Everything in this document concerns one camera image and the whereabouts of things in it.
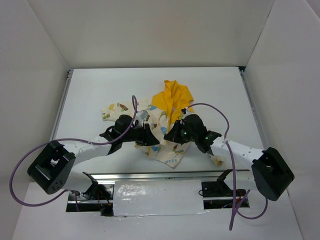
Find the yellow cream printed kids jacket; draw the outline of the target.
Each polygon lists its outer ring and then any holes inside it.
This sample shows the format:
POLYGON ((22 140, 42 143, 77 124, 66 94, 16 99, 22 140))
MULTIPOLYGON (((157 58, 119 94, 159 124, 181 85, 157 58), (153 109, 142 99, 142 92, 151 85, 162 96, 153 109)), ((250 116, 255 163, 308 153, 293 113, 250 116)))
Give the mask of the yellow cream printed kids jacket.
POLYGON ((150 118, 151 132, 159 140, 153 146, 134 146, 142 154, 153 160, 166 164, 175 169, 188 150, 190 143, 179 144, 164 140, 164 136, 172 129, 175 121, 180 120, 181 109, 186 108, 193 101, 193 96, 187 86, 176 80, 164 81, 164 90, 153 97, 137 101, 136 106, 129 101, 114 102, 102 109, 103 121, 115 121, 121 115, 129 115, 135 120, 137 112, 147 110, 150 118))

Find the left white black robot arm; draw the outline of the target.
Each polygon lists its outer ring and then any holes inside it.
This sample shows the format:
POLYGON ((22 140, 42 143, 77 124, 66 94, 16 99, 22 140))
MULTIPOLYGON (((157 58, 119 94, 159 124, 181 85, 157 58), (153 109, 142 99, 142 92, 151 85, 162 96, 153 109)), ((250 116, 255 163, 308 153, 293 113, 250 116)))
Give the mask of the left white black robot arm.
POLYGON ((124 142, 134 142, 143 147, 159 144, 150 124, 123 114, 113 126, 90 143, 49 142, 29 166, 27 173, 48 195, 67 189, 81 193, 88 200, 96 199, 100 193, 107 192, 105 187, 98 184, 89 173, 78 173, 72 168, 82 162, 111 155, 124 142))

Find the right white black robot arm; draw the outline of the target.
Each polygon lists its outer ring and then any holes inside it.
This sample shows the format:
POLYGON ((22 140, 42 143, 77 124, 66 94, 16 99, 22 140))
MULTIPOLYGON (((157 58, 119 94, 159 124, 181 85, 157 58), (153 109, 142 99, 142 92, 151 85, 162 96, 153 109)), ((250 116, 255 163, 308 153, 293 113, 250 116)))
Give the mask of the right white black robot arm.
POLYGON ((181 145, 193 142, 204 154, 233 157, 235 163, 253 174, 255 186, 249 180, 244 180, 244 185, 250 190, 259 191, 270 201, 277 201, 295 179, 277 149, 269 147, 263 150, 226 140, 220 133, 207 130, 197 114, 177 120, 164 139, 181 145))

